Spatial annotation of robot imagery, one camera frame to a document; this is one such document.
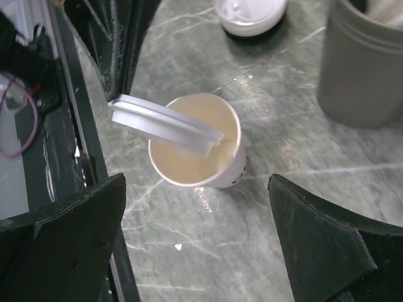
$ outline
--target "cup rim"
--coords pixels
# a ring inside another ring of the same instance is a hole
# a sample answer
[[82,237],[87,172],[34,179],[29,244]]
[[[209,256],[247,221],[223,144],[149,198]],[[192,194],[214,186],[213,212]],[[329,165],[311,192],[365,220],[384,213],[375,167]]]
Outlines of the cup rim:
[[[212,93],[197,93],[197,94],[188,94],[185,96],[180,96],[176,99],[174,99],[173,101],[171,101],[170,103],[168,103],[166,105],[166,107],[169,107],[170,105],[174,104],[176,101],[178,101],[181,98],[187,98],[187,97],[193,97],[193,96],[209,96],[209,97],[215,97],[217,98],[219,101],[221,101],[222,103],[224,103],[226,105],[226,107],[231,111],[232,116],[235,119],[236,125],[237,125],[237,143],[236,143],[236,147],[234,149],[234,153],[233,155],[235,155],[236,153],[238,153],[240,147],[241,147],[241,142],[242,142],[242,128],[241,128],[241,122],[239,120],[238,114],[236,113],[235,109],[223,98],[221,98],[218,95],[212,94]],[[165,179],[167,182],[174,184],[175,186],[179,186],[179,187],[203,187],[206,186],[207,184],[214,182],[214,180],[218,179],[222,174],[224,174],[224,172],[227,170],[227,168],[229,166],[232,165],[232,163],[235,161],[236,157],[234,156],[232,158],[232,160],[230,160],[230,162],[227,164],[227,166],[222,169],[219,173],[213,175],[212,177],[209,177],[208,179],[205,179],[204,181],[200,181],[200,182],[194,182],[191,184],[183,184],[180,182],[176,182],[172,179],[170,179],[169,177],[165,176],[157,167],[156,163],[154,162],[152,155],[151,155],[151,140],[149,140],[149,157],[151,160],[151,164],[152,166],[155,168],[155,170],[158,172],[158,174]]]

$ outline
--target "gray floor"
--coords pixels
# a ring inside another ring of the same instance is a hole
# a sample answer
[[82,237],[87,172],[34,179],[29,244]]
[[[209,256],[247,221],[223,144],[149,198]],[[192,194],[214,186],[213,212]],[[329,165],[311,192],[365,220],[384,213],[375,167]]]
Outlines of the gray floor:
[[132,95],[159,104],[213,92],[239,114],[249,157],[228,190],[182,189],[153,170],[147,141],[112,123],[88,60],[82,63],[106,164],[127,178],[123,230],[143,302],[293,301],[266,190],[282,174],[347,209],[403,226],[403,127],[353,130],[315,100],[328,1],[291,0],[280,31],[240,46],[212,1],[165,0]]

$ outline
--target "gray cylindrical container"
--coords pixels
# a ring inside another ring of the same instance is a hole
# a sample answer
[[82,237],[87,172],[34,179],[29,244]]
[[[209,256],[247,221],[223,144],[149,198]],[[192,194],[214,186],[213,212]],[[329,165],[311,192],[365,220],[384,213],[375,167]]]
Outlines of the gray cylindrical container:
[[403,110],[403,29],[370,20],[366,0],[335,0],[317,88],[319,106],[346,126],[378,128]]

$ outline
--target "marble countertop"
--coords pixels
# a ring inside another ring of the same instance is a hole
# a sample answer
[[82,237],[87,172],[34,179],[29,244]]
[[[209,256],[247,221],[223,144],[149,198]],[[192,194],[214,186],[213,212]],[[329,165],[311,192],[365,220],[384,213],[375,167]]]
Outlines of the marble countertop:
[[144,42],[132,95],[159,104],[212,92],[243,127],[247,176],[226,190],[184,189],[153,170],[147,140],[111,122],[80,53],[110,174],[127,178],[122,227],[143,302],[293,301],[267,183],[282,174],[359,214],[403,226],[403,127],[354,130],[315,99],[328,1],[290,0],[259,45],[229,39],[212,1],[163,0]]

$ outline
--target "gray container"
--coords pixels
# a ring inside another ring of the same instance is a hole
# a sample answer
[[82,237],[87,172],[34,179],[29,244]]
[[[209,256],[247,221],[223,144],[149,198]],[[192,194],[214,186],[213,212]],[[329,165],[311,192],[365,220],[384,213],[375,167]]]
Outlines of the gray container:
[[378,128],[403,112],[403,30],[364,14],[366,0],[335,0],[329,12],[317,88],[333,120]]

